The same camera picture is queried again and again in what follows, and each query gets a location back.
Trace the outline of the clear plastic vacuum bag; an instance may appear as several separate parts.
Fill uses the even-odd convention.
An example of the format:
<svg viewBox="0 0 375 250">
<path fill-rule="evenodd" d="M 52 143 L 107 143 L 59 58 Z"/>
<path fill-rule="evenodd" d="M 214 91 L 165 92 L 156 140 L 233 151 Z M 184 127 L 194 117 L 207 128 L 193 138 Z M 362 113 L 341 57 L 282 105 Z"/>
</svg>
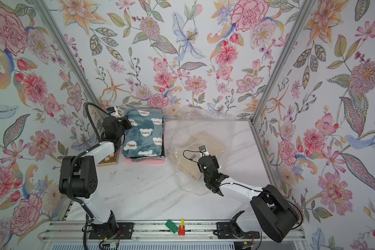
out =
<svg viewBox="0 0 375 250">
<path fill-rule="evenodd" d="M 168 157 L 177 187 L 198 196 L 210 190 L 205 174 L 198 166 L 203 156 L 214 156 L 220 169 L 226 168 L 231 156 L 236 118 L 218 111 L 183 106 L 168 145 Z"/>
</svg>

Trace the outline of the black white patterned blanket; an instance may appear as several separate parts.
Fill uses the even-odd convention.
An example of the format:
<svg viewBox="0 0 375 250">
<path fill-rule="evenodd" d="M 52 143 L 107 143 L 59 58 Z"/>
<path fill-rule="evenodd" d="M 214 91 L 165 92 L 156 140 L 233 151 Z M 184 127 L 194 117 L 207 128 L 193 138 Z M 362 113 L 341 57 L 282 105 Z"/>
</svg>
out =
<svg viewBox="0 0 375 250">
<path fill-rule="evenodd" d="M 126 158 L 164 158 L 164 124 L 162 118 L 135 121 L 127 134 Z"/>
</svg>

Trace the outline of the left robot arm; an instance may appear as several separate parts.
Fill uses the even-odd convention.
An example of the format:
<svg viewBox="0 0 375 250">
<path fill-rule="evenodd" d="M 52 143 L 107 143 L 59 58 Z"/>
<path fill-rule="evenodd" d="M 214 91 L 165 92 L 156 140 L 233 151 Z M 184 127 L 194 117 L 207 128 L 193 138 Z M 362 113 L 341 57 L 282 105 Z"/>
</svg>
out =
<svg viewBox="0 0 375 250">
<path fill-rule="evenodd" d="M 59 177 L 59 191 L 84 209 L 95 225 L 110 221 L 111 211 L 103 208 L 99 196 L 97 165 L 107 156 L 117 152 L 122 146 L 125 132 L 132 128 L 127 116 L 109 116 L 104 119 L 104 138 L 98 144 L 76 156 L 66 156 L 62 160 Z"/>
</svg>

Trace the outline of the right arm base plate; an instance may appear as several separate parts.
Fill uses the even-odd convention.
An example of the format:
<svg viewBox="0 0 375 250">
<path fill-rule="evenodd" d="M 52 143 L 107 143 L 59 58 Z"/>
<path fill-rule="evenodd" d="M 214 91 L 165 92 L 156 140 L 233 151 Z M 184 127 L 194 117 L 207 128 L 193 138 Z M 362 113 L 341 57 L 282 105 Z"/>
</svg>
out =
<svg viewBox="0 0 375 250">
<path fill-rule="evenodd" d="M 217 222 L 213 231 L 218 239 L 252 239 L 250 232 L 243 232 L 231 222 Z"/>
</svg>

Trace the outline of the pink blanket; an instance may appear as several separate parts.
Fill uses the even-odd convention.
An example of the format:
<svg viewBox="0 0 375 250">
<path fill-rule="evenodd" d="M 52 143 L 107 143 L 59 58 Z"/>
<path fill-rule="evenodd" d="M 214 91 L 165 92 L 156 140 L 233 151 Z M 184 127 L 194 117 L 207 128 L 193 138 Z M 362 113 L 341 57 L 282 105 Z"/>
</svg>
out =
<svg viewBox="0 0 375 250">
<path fill-rule="evenodd" d="M 124 158 L 125 163 L 133 163 L 133 164 L 151 164 L 151 165 L 162 165 L 165 163 L 165 159 L 158 159 L 158 158 Z"/>
</svg>

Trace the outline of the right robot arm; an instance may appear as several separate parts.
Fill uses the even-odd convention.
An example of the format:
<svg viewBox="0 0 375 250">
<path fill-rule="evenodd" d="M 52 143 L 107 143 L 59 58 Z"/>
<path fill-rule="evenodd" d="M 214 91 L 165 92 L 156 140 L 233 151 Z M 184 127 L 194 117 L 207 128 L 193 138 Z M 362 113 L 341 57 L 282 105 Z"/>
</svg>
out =
<svg viewBox="0 0 375 250">
<path fill-rule="evenodd" d="M 219 171 L 217 158 L 202 156 L 198 160 L 205 186 L 214 194 L 249 205 L 248 211 L 238 212 L 230 221 L 236 232 L 263 232 L 280 243 L 302 221 L 302 216 L 273 185 L 264 188 L 238 182 Z"/>
</svg>

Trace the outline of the cream blanket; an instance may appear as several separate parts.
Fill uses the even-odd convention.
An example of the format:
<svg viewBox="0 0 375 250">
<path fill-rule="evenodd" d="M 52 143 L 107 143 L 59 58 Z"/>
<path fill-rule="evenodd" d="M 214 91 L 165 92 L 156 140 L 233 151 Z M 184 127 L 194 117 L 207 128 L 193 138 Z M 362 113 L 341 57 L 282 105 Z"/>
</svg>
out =
<svg viewBox="0 0 375 250">
<path fill-rule="evenodd" d="M 199 181 L 202 173 L 197 165 L 199 158 L 203 156 L 199 147 L 205 146 L 210 155 L 222 156 L 226 152 L 226 146 L 206 131 L 201 131 L 191 136 L 181 145 L 170 149 L 169 158 L 175 165 L 177 172 L 181 171 L 194 181 Z"/>
</svg>

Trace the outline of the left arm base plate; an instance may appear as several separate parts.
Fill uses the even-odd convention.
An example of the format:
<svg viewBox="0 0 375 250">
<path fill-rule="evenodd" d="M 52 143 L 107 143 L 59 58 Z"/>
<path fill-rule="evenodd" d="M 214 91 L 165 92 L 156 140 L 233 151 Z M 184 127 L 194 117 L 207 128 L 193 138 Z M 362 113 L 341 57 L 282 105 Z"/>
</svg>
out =
<svg viewBox="0 0 375 250">
<path fill-rule="evenodd" d="M 116 223 L 116 225 L 92 225 L 89 240 L 103 240 L 115 236 L 116 239 L 131 240 L 134 223 Z"/>
</svg>

